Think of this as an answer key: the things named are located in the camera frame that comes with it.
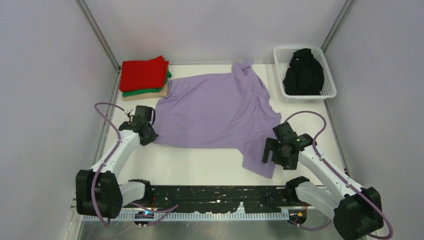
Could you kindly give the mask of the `lavender t-shirt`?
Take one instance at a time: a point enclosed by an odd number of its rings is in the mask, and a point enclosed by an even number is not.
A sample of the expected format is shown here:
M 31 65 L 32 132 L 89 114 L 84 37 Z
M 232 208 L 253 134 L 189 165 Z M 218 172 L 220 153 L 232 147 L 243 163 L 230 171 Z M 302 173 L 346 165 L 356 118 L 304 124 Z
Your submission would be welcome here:
M 197 149 L 237 149 L 242 166 L 272 178 L 275 164 L 263 163 L 266 139 L 282 116 L 252 68 L 236 62 L 228 73 L 173 79 L 155 107 L 156 144 Z

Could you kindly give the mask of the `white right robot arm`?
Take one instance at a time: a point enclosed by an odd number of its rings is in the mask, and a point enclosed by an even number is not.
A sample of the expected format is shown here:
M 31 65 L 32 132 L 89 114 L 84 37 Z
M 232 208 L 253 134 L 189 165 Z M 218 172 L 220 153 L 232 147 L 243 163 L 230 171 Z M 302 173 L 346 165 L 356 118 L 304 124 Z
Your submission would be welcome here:
M 320 189 L 304 176 L 285 184 L 285 198 L 291 205 L 306 203 L 328 217 L 345 240 L 357 240 L 384 226 L 379 192 L 364 188 L 326 159 L 318 144 L 307 133 L 297 135 L 288 122 L 274 127 L 262 156 L 284 170 L 294 170 L 298 163 L 308 168 L 325 186 Z

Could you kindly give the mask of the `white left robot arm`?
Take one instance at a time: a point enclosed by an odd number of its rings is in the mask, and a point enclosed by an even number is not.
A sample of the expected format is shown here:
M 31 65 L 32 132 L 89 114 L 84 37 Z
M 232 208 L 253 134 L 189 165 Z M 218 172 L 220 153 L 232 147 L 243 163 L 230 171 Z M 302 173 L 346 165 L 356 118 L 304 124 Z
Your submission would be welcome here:
M 122 207 L 131 203 L 148 207 L 154 199 L 148 180 L 132 179 L 119 184 L 118 177 L 138 147 L 147 146 L 157 139 L 158 134 L 153 128 L 156 112 L 145 105 L 136 106 L 134 111 L 123 107 L 120 110 L 128 120 L 119 126 L 101 114 L 116 133 L 113 145 L 90 169 L 80 170 L 75 177 L 77 212 L 101 221 L 117 218 Z

